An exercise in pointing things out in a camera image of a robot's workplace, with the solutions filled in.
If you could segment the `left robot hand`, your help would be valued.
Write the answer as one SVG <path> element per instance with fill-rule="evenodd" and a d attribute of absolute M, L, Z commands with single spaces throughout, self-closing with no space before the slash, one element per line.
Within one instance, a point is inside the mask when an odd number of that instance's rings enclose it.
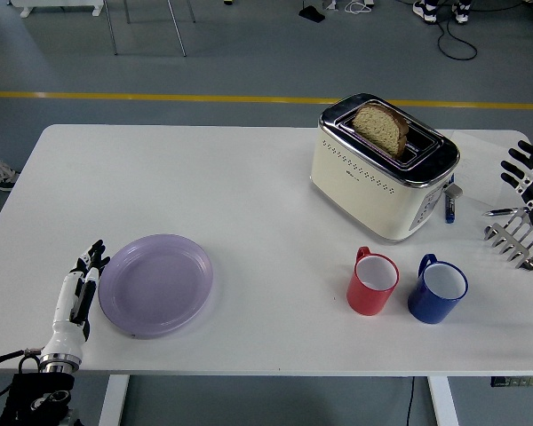
<path fill-rule="evenodd" d="M 83 345 L 90 333 L 89 311 L 99 279 L 110 261 L 104 256 L 103 240 L 94 242 L 76 260 L 64 278 L 54 311 L 52 337 L 41 350 L 42 370 L 72 369 L 76 371 L 83 359 Z"/>

